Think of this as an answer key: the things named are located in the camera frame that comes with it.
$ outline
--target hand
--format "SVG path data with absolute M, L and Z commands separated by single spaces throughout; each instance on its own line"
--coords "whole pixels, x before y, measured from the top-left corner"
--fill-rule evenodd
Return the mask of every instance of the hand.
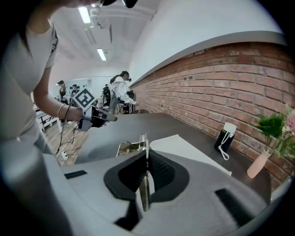
M 73 120 L 73 121 L 79 121 L 81 118 L 83 118 L 83 110 L 82 108 L 77 108 L 77 107 L 71 107 L 69 109 L 67 119 L 68 120 Z

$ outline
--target dark gray table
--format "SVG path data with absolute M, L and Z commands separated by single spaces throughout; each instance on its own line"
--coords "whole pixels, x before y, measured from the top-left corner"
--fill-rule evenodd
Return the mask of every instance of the dark gray table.
M 252 161 L 230 148 L 230 159 L 224 160 L 214 149 L 215 138 L 203 133 L 180 120 L 164 113 L 121 115 L 117 122 L 101 128 L 91 128 L 83 144 L 76 164 L 115 157 L 122 142 L 138 142 L 141 133 L 147 133 L 150 142 L 179 135 L 208 157 L 232 172 L 232 176 L 254 189 L 269 204 L 271 181 L 269 173 L 263 169 L 254 179 L 246 171 Z

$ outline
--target person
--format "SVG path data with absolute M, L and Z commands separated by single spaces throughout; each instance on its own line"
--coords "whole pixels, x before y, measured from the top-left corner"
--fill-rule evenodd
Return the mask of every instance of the person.
M 52 15 L 62 7 L 90 5 L 97 0 L 43 0 L 26 24 L 18 25 L 18 33 L 10 40 L 3 54 L 0 78 L 0 141 L 28 141 L 43 153 L 53 154 L 40 132 L 30 94 L 35 104 L 46 114 L 79 121 L 81 108 L 70 107 L 48 93 L 48 82 L 59 38 Z
M 72 97 L 75 96 L 79 91 L 80 89 L 78 89 L 77 85 L 73 84 Z
M 137 102 L 127 94 L 128 87 L 126 81 L 130 80 L 129 73 L 122 71 L 121 74 L 114 76 L 110 80 L 109 88 L 111 91 L 110 111 L 115 114 L 118 102 L 136 105 Z
M 67 87 L 65 86 L 65 82 L 63 80 L 58 82 L 58 85 L 60 86 L 59 88 L 59 101 L 61 103 L 64 103 L 66 105 L 69 105 L 71 102 L 71 94 L 69 92 L 69 90 L 67 89 Z

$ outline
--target white paper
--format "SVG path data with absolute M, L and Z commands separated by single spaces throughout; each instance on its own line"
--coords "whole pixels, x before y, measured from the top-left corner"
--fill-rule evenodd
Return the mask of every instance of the white paper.
M 220 164 L 213 161 L 210 157 L 206 156 L 203 152 L 195 148 L 190 143 L 186 142 L 179 135 L 174 135 L 167 138 L 155 140 L 150 143 L 150 148 L 154 151 L 170 153 L 213 165 L 214 167 L 222 170 L 223 172 L 231 176 L 230 171 L 223 168 Z

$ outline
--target flower vase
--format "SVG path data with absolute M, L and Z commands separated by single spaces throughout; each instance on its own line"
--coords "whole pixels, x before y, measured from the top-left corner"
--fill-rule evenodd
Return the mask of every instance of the flower vase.
M 263 150 L 259 157 L 252 163 L 252 165 L 247 170 L 247 174 L 250 178 L 254 178 L 264 167 L 267 159 L 270 157 L 270 154 Z

